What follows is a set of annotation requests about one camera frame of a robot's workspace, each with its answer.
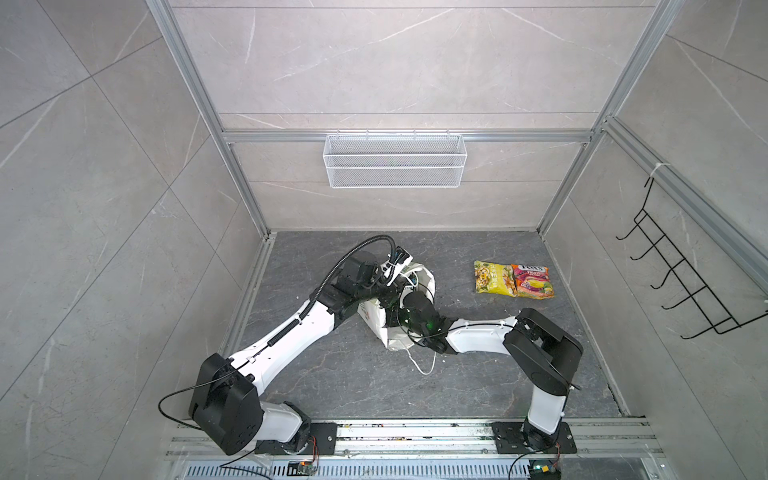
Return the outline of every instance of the fox's candy bag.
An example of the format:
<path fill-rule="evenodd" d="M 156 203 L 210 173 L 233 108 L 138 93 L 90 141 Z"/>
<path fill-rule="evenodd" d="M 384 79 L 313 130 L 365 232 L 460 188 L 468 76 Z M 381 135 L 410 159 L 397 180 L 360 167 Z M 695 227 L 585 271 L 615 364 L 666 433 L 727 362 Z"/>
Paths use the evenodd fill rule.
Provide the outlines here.
<path fill-rule="evenodd" d="M 517 296 L 544 299 L 552 298 L 554 290 L 549 281 L 549 269 L 546 266 L 512 264 Z"/>
<path fill-rule="evenodd" d="M 475 262 L 475 292 L 515 296 L 512 265 Z"/>

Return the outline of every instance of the wall tile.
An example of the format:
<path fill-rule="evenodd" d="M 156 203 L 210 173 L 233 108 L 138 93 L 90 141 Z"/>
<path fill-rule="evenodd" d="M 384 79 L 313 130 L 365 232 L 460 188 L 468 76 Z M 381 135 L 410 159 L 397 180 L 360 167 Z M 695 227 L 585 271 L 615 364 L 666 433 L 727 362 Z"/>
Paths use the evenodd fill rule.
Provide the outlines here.
<path fill-rule="evenodd" d="M 768 4 L 762 0 L 688 0 L 670 35 L 768 78 Z"/>
<path fill-rule="evenodd" d="M 216 248 L 240 202 L 230 172 L 209 137 L 170 186 Z"/>
<path fill-rule="evenodd" d="M 579 147 L 579 143 L 468 142 L 462 183 L 562 180 Z M 235 144 L 234 150 L 251 181 L 328 181 L 322 143 Z"/>
<path fill-rule="evenodd" d="M 744 478 L 614 261 L 573 202 L 546 236 L 631 409 L 645 415 L 681 478 Z"/>
<path fill-rule="evenodd" d="M 171 184 L 208 131 L 165 42 L 142 48 L 94 78 Z"/>
<path fill-rule="evenodd" d="M 88 72 L 37 2 L 8 0 L 0 16 L 0 125 Z"/>
<path fill-rule="evenodd" d="M 665 38 L 619 117 L 768 247 L 768 82 Z"/>
<path fill-rule="evenodd" d="M 273 229 L 532 230 L 560 182 L 470 182 L 458 188 L 332 189 L 327 181 L 251 182 Z"/>
<path fill-rule="evenodd" d="M 587 128 L 597 112 L 557 114 L 220 114 L 226 129 Z"/>
<path fill-rule="evenodd" d="M 170 0 L 174 7 L 256 7 L 256 8 L 487 8 L 487 7 L 572 7 L 572 0 Z M 583 7 L 652 7 L 654 0 L 579 0 Z"/>
<path fill-rule="evenodd" d="M 143 0 L 41 0 L 92 74 L 160 37 Z"/>
<path fill-rule="evenodd" d="M 0 159 L 2 393 L 166 185 L 92 80 L 0 129 Z"/>
<path fill-rule="evenodd" d="M 219 112 L 353 114 L 599 111 L 651 10 L 174 13 Z"/>
<path fill-rule="evenodd" d="M 240 202 L 216 253 L 241 287 L 245 284 L 261 241 L 248 209 Z"/>
<path fill-rule="evenodd" d="M 213 254 L 167 192 L 0 401 L 0 477 L 98 477 Z"/>
<path fill-rule="evenodd" d="M 768 442 L 768 418 L 763 415 L 768 409 L 768 369 L 762 352 L 768 342 L 768 319 L 723 335 L 710 332 L 692 340 L 680 338 L 709 325 L 691 301 L 674 310 L 660 308 L 682 300 L 685 292 L 673 277 L 661 290 L 650 288 L 651 284 L 661 283 L 667 270 L 657 253 L 638 261 L 630 259 L 650 245 L 641 233 L 632 233 L 624 241 L 616 239 L 634 225 L 632 218 L 646 194 L 646 179 L 633 160 L 616 144 L 607 142 L 590 161 L 571 197 L 626 279 L 742 471 L 747 478 L 762 478 L 768 472 L 768 459 L 754 459 L 764 457 L 761 445 Z M 658 185 L 654 185 L 646 208 L 737 319 L 746 321 L 764 313 L 765 294 Z M 660 245 L 673 251 L 666 240 Z M 700 285 L 688 280 L 693 275 L 687 267 L 676 271 L 690 288 Z M 727 317 L 712 296 L 701 293 L 697 299 L 713 319 Z"/>
<path fill-rule="evenodd" d="M 214 255 L 128 417 L 101 478 L 121 478 L 126 472 L 135 478 L 159 478 L 157 470 L 166 447 L 163 441 L 176 424 L 160 416 L 157 401 L 194 385 L 200 364 L 218 349 L 239 295 L 237 283 Z M 191 396 L 190 391 L 171 397 L 163 409 L 179 419 L 187 418 Z"/>

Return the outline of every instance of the metal basket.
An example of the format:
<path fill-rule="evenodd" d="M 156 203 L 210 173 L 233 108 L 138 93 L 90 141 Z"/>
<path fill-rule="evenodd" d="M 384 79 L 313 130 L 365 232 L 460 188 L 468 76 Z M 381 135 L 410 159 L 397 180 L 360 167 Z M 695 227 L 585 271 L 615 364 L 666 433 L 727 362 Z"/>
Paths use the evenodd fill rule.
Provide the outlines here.
<path fill-rule="evenodd" d="M 467 150 L 460 134 L 335 134 L 323 160 L 332 188 L 458 187 Z"/>

